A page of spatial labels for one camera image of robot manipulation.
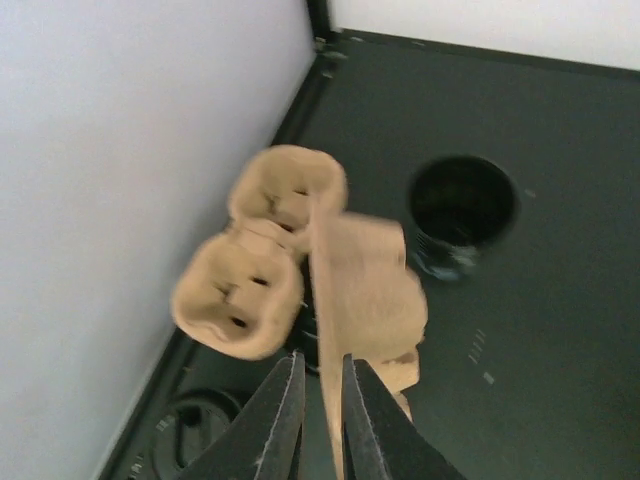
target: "black round object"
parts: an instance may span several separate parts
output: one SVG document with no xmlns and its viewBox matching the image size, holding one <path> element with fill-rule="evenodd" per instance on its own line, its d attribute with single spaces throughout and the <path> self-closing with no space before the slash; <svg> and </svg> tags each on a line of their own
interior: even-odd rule
<svg viewBox="0 0 640 480">
<path fill-rule="evenodd" d="M 304 300 L 284 347 L 290 353 L 294 351 L 302 352 L 307 373 L 317 376 L 318 326 L 316 324 L 308 257 L 300 265 L 300 271 L 304 281 Z"/>
<path fill-rule="evenodd" d="M 222 436 L 241 408 L 231 395 L 213 390 L 195 390 L 173 400 L 149 446 L 152 478 L 175 480 Z"/>
<path fill-rule="evenodd" d="M 443 280 L 471 272 L 481 251 L 515 218 L 517 198 L 507 174 L 488 160 L 451 156 L 428 163 L 409 192 L 407 238 L 418 267 Z"/>
</svg>

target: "dark tabletop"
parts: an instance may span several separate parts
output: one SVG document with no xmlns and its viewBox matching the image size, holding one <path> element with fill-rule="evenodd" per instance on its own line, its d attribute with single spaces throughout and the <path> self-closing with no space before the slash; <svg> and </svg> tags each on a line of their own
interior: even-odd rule
<svg viewBox="0 0 640 480">
<path fill-rule="evenodd" d="M 405 222 L 412 175 L 447 154 L 500 165 L 520 199 L 472 278 L 425 278 L 418 430 L 470 480 L 640 478 L 640 82 L 417 45 L 341 49 L 300 143 L 344 165 L 349 209 Z M 305 478 L 326 479 L 309 390 Z"/>
</svg>

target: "cardboard piece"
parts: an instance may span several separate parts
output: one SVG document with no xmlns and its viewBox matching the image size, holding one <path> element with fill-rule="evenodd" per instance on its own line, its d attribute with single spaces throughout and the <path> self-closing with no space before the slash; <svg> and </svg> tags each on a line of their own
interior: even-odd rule
<svg viewBox="0 0 640 480">
<path fill-rule="evenodd" d="M 274 146 L 247 164 L 229 196 L 229 213 L 236 222 L 268 219 L 291 233 L 285 246 L 300 261 L 309 253 L 311 191 L 326 211 L 343 210 L 347 181 L 342 166 L 324 152 Z"/>
<path fill-rule="evenodd" d="M 342 359 L 348 353 L 366 359 L 411 418 L 400 392 L 419 379 L 416 345 L 427 304 L 418 277 L 406 268 L 396 222 L 327 212 L 314 201 L 310 232 L 320 382 L 341 480 Z"/>
<path fill-rule="evenodd" d="M 284 344 L 304 287 L 285 249 L 271 238 L 243 233 L 217 235 L 198 249 L 176 285 L 171 309 L 194 340 L 259 360 Z"/>
</svg>

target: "black cup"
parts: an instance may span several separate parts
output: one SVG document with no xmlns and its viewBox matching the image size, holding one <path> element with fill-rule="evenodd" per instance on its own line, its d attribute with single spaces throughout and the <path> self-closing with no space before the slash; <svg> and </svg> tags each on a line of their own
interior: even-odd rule
<svg viewBox="0 0 640 480">
<path fill-rule="evenodd" d="M 434 160 L 409 190 L 410 259 L 440 280 L 459 280 L 503 236 L 516 211 L 513 184 L 493 163 L 473 156 Z"/>
</svg>

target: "hole in cardboard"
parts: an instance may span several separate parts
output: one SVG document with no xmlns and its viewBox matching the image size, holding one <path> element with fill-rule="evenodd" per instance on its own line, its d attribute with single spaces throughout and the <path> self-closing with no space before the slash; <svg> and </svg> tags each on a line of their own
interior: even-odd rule
<svg viewBox="0 0 640 480">
<path fill-rule="evenodd" d="M 254 282 L 254 283 L 257 283 L 258 285 L 264 285 L 265 287 L 269 286 L 269 282 L 266 281 L 264 278 L 252 277 L 251 281 Z"/>
<path fill-rule="evenodd" d="M 247 322 L 238 317 L 231 317 L 231 321 L 236 327 L 247 328 Z"/>
<path fill-rule="evenodd" d="M 278 225 L 280 225 L 281 228 L 283 228 L 284 230 L 286 230 L 289 233 L 292 233 L 295 230 L 292 226 L 284 224 L 284 223 L 279 223 Z"/>
</svg>

